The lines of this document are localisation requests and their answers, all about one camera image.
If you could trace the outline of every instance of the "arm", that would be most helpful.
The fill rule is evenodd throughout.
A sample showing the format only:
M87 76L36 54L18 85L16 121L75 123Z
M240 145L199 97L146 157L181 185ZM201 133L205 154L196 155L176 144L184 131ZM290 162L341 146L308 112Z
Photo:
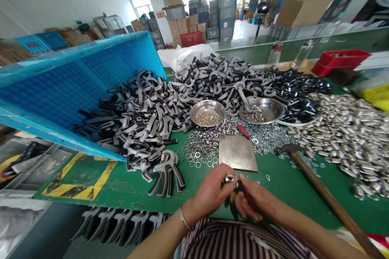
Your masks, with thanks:
M244 175L239 174L245 192L231 195L231 201L235 201L236 207L243 218L252 217L256 221L262 219L253 209L259 208L273 221L289 229L320 255L327 259L368 259L366 254L354 248L344 240L338 238L325 228L289 207L276 198L268 190L249 181Z
M236 181L235 171L224 163L209 171L195 197L188 199L182 206L182 214L189 227L194 227L200 219L216 210L234 191L235 183L226 183L221 187L228 172L234 174L234 181ZM185 223L181 221L180 211L177 210L154 233L148 236L130 254L128 259L171 258L178 244L188 232Z

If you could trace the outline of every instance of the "striped shirt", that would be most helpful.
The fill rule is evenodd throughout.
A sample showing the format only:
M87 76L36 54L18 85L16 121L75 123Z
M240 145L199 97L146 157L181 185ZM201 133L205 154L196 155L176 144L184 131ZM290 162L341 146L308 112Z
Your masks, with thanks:
M275 225L204 218L185 238L182 259L315 258L298 238Z

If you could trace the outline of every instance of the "hammer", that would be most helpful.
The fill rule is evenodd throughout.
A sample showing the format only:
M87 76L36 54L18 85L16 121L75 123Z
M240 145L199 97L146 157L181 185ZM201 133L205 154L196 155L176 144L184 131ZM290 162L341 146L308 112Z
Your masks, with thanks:
M303 170L305 176L313 184L316 191L325 200L325 202L331 207L333 212L338 216L341 222L348 229L365 252L374 259L384 259L382 253L373 245L357 223L351 218L348 212L343 208L340 202L332 195L324 183L317 177L317 175L309 168L301 156L297 153L298 150L307 151L305 148L297 144L287 144L282 148L276 148L276 154L287 152L292 159L298 164Z

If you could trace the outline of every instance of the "hand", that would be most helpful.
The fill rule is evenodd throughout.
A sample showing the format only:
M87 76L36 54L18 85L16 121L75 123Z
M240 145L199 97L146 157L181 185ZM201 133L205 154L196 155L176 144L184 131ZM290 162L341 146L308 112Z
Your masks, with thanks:
M222 181L227 173L234 175L234 182L225 183L222 187ZM192 207L200 219L223 204L227 197L233 193L236 181L237 175L234 169L224 163L209 171L192 200Z
M262 216L254 211L257 208L273 221L284 224L294 212L294 209L262 186L249 181L242 173L239 174L239 179L245 191L231 194L230 201L235 202L236 208L244 219L249 216L255 221L261 221Z

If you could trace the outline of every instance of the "person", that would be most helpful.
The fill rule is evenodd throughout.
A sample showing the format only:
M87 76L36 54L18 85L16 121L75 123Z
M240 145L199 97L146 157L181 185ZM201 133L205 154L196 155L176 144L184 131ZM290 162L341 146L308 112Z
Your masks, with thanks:
M234 182L223 184L227 173L234 175ZM369 258L241 173L239 179L244 191L235 192L237 176L231 167L222 163L209 171L196 195L148 236L128 259L171 258L181 241L184 259L306 259L315 258L314 255L326 259ZM250 217L257 223L205 218L228 197L243 219ZM256 210L276 224L261 222L263 216Z
M240 11L240 20L243 20L244 7L246 6L246 0L242 0L242 9Z

